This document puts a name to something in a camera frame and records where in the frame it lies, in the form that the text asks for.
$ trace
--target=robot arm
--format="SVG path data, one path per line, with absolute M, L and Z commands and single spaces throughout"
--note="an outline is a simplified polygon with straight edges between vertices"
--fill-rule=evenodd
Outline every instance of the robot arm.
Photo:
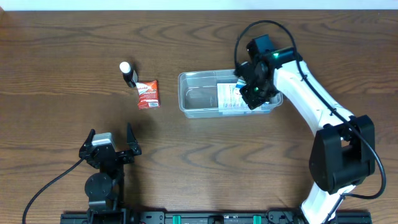
M 333 105 L 342 116 L 349 120 L 349 117 L 353 114 L 344 109 L 326 92 L 310 73 L 304 61 L 301 61 L 300 65 L 304 74 L 307 75 L 307 79 L 317 89 L 319 94 L 321 94 L 329 104 Z M 295 61 L 285 63 L 281 68 L 274 71 L 274 85 L 297 108 L 298 112 L 310 126 L 313 135 L 315 135 L 318 130 L 323 129 L 326 124 L 336 126 L 342 123 L 336 116 L 330 114 L 329 109 L 317 96 L 315 96 L 308 85 L 303 82 Z M 301 210 L 309 224 L 323 223 L 328 214 L 333 210 L 340 195 L 342 193 L 348 193 L 354 188 L 354 185 L 348 185 L 339 189 L 337 193 L 329 194 L 314 183 L 310 195 L 301 206 Z M 331 214 L 330 219 L 334 217 L 335 213 Z
M 349 117 L 353 116 L 353 114 L 343 108 L 326 92 L 310 73 L 304 61 L 301 61 L 300 65 L 304 74 L 307 75 L 308 81 L 315 87 L 319 94 L 321 94 L 329 104 L 333 105 L 339 114 L 349 120 Z M 308 85 L 303 82 L 295 61 L 287 62 L 283 64 L 281 68 L 275 69 L 274 85 L 297 108 L 298 112 L 310 126 L 313 135 L 315 135 L 319 129 L 323 129 L 326 124 L 336 126 L 342 123 L 336 116 L 331 115 L 330 110 L 319 100 Z
M 247 49 L 252 62 L 241 64 L 235 72 L 247 83 L 240 92 L 249 108 L 262 105 L 280 91 L 297 108 L 315 136 L 309 162 L 314 184 L 301 211 L 309 224 L 324 223 L 335 216 L 335 208 L 341 203 L 340 195 L 350 192 L 373 174 L 374 158 L 303 80 L 293 48 L 275 50 L 268 35 L 263 35 L 250 41 Z M 314 89 L 374 148 L 372 121 L 366 115 L 356 118 L 337 103 L 316 81 L 301 56 L 299 59 Z M 349 141 L 349 146 L 342 147 L 342 140 Z

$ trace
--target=cable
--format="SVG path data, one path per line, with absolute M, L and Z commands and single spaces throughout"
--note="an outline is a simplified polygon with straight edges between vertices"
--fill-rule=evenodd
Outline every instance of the cable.
M 361 135 L 361 133 L 359 133 L 359 131 L 356 130 L 356 128 L 350 124 L 346 119 L 344 119 L 344 117 L 342 117 L 342 115 L 340 115 L 337 110 L 335 108 L 333 108 L 322 96 L 321 94 L 319 94 L 319 92 L 317 92 L 317 90 L 312 86 L 312 84 L 308 81 L 307 76 L 303 73 L 303 70 L 301 69 L 300 66 L 300 59 L 299 59 L 299 54 L 297 53 L 297 46 L 296 43 L 294 41 L 293 35 L 286 29 L 286 27 L 284 27 L 282 24 L 279 24 L 278 22 L 275 21 L 270 21 L 270 20 L 261 20 L 261 21 L 257 21 L 257 22 L 253 22 L 252 24 L 248 25 L 243 31 L 242 33 L 239 35 L 238 39 L 236 40 L 236 44 L 235 44 L 235 50 L 234 50 L 234 63 L 235 63 L 235 68 L 239 67 L 239 63 L 238 60 L 236 58 L 236 54 L 238 51 L 238 45 L 239 45 L 239 41 L 242 38 L 242 36 L 250 29 L 250 27 L 260 24 L 260 23 L 270 23 L 270 24 L 274 24 L 279 26 L 281 29 L 283 29 L 286 34 L 289 36 L 290 41 L 292 42 L 293 45 L 293 50 L 294 50 L 294 56 L 295 56 L 295 61 L 297 64 L 297 68 L 298 71 L 300 72 L 300 75 L 302 77 L 302 80 L 305 81 L 305 83 L 308 85 L 308 87 L 314 92 L 314 94 L 319 98 L 320 101 L 322 101 L 322 103 L 338 118 L 340 119 L 348 128 L 350 131 L 352 131 L 355 136 L 357 136 L 364 144 L 367 148 L 369 148 L 369 150 L 372 152 L 372 155 L 374 156 L 374 159 L 377 162 L 377 166 L 380 169 L 380 174 L 381 174 L 381 186 L 379 191 L 374 194 L 374 195 L 358 195 L 358 194 L 351 194 L 351 193 L 343 193 L 340 195 L 341 199 L 339 199 L 339 201 L 341 202 L 345 197 L 349 196 L 349 197 L 355 197 L 355 198 L 360 198 L 360 199 L 375 199 L 380 197 L 380 195 L 383 194 L 384 190 L 386 189 L 386 184 L 387 184 L 387 180 L 386 180 L 386 172 L 384 171 L 384 166 L 380 160 L 379 155 L 375 152 L 375 150 L 369 145 L 369 143 L 367 142 L 367 140 L 365 140 L 365 138 L 363 138 L 363 136 Z
M 335 203 L 331 211 L 328 213 L 322 224 L 326 224 L 329 222 L 329 218 L 337 211 L 337 208 L 340 206 L 340 204 L 343 202 L 345 198 L 346 197 L 344 197 L 343 194 L 340 195 L 337 202 Z
M 33 202 L 36 200 L 36 198 L 45 190 L 47 189 L 47 187 L 50 187 L 52 184 L 54 184 L 57 180 L 61 179 L 64 175 L 67 175 L 70 171 L 72 171 L 74 168 L 76 168 L 76 166 L 78 166 L 79 164 L 81 164 L 81 162 L 83 162 L 84 158 L 80 159 L 75 165 L 73 165 L 71 168 L 69 168 L 68 170 L 66 170 L 64 173 L 62 173 L 61 175 L 59 175 L 58 177 L 56 177 L 55 179 L 51 180 L 48 184 L 46 184 L 43 188 L 41 188 L 30 200 L 30 202 L 26 205 L 24 214 L 22 216 L 22 224 L 26 224 L 26 215 L 27 215 L 27 211 L 29 210 L 30 206 L 33 204 Z

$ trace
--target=small bottle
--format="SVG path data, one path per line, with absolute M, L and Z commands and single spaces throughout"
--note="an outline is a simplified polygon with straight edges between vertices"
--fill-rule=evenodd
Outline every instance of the small bottle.
M 130 88 L 136 87 L 136 82 L 138 81 L 138 75 L 134 68 L 130 66 L 128 62 L 120 63 L 120 71 L 123 73 L 123 79 Z

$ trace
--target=wooden table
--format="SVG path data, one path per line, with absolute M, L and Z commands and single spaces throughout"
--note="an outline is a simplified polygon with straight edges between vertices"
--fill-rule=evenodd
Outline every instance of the wooden table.
M 91 128 L 112 132 L 127 148 L 132 123 L 143 155 L 125 166 L 126 202 L 176 210 L 266 210 L 298 207 L 312 178 L 313 136 L 289 100 L 264 116 L 187 119 L 178 108 L 182 72 L 233 68 L 237 35 L 251 22 L 287 26 L 318 81 L 356 115 L 376 126 L 386 167 L 385 194 L 349 198 L 342 208 L 368 209 L 375 223 L 398 214 L 397 11 L 119 11 L 7 12 L 0 23 L 0 217 L 20 223 L 31 197 L 78 160 Z M 254 27 L 239 48 L 270 34 Z M 162 107 L 138 110 L 119 63 L 133 59 L 140 80 L 159 81 Z M 85 162 L 48 188 L 29 223 L 57 223 L 64 211 L 85 211 Z M 380 176 L 355 192 L 373 194 Z

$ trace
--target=transparent tray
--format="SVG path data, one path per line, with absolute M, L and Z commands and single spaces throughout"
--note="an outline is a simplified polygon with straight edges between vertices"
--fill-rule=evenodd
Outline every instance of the transparent tray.
M 219 108 L 217 84 L 237 81 L 233 69 L 181 73 L 178 76 L 178 102 L 181 111 L 188 118 L 268 114 L 283 102 L 282 93 L 278 93 L 269 104 L 252 111 L 248 107 Z

